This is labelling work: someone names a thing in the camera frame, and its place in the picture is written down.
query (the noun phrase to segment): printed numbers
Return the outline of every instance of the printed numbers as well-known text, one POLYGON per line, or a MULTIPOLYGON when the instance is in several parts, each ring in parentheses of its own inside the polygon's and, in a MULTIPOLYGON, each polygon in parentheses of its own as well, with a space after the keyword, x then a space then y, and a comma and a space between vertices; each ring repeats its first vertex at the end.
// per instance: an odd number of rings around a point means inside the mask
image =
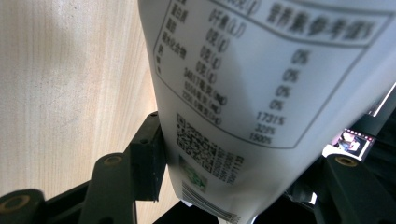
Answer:
POLYGON ((268 124, 275 124, 275 125, 283 125, 285 123, 285 117, 266 113, 266 112, 259 112, 257 115, 257 120, 260 122, 265 122, 268 124))

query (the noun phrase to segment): wooden surface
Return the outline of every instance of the wooden surface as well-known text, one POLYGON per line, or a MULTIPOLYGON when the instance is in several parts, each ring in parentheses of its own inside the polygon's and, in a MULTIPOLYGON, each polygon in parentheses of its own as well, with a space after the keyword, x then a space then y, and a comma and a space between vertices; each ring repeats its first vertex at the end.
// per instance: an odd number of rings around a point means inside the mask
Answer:
MULTIPOLYGON (((0 0, 0 195, 85 182, 155 110, 135 0, 0 0)), ((176 201, 165 177, 139 223, 176 201)))

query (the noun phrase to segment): nutrition facts label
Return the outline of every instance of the nutrition facts label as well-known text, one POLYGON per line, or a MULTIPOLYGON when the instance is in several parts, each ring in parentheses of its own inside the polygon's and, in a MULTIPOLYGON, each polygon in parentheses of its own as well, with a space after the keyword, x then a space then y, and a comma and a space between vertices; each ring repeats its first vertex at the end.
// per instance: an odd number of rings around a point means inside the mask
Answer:
POLYGON ((155 73, 225 133, 294 148, 391 20, 292 1, 172 0, 155 73))

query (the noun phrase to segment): metal screw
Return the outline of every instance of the metal screw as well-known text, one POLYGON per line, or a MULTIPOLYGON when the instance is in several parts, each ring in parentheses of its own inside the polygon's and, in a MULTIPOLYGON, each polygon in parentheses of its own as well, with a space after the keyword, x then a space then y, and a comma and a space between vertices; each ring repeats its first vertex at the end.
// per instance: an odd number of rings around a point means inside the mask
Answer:
POLYGON ((352 159, 348 158, 348 157, 336 157, 335 160, 340 163, 341 165, 345 165, 345 166, 349 166, 349 167, 355 167, 358 165, 357 162, 353 161, 352 159))

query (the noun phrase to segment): barcode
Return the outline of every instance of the barcode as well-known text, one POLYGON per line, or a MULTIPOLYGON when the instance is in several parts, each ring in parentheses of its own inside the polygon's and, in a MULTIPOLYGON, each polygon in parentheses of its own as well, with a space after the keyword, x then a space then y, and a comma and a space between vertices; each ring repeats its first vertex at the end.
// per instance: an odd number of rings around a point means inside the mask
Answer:
POLYGON ((227 152, 177 114, 177 144, 213 176, 233 184, 244 158, 227 152))
POLYGON ((205 210, 206 212, 220 217, 232 224, 237 224, 241 217, 236 214, 226 212, 221 208, 215 206, 213 203, 208 202, 205 198, 197 194, 190 186, 182 182, 183 187, 183 200, 194 204, 195 206, 205 210))

